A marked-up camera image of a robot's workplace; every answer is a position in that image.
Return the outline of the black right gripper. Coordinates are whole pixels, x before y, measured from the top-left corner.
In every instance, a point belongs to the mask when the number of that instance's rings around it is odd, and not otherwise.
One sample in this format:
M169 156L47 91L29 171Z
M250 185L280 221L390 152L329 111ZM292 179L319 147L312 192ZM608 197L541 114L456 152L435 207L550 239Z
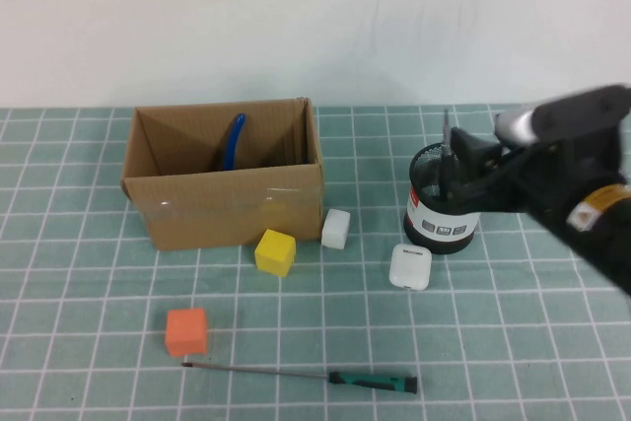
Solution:
M509 172L497 141L453 127L450 145L456 177L479 180L442 182L449 214L523 212L565 244L630 242L630 188L621 171L619 134L534 145L510 154ZM489 175L494 180L484 180Z

